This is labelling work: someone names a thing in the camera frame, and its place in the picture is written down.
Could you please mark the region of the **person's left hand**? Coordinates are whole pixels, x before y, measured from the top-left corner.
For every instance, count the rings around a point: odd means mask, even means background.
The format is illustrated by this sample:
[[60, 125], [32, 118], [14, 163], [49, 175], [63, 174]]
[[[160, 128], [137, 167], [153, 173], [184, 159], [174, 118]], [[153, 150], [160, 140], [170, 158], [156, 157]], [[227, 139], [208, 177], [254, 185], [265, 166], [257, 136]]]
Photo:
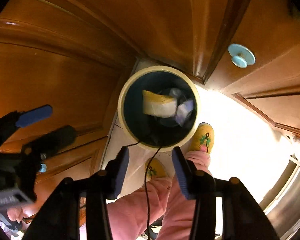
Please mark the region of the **person's left hand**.
[[13, 222], [20, 223], [24, 218], [28, 218], [29, 216], [27, 213], [23, 211], [23, 208], [21, 206], [19, 207], [11, 207], [7, 210], [7, 216], [9, 220]]

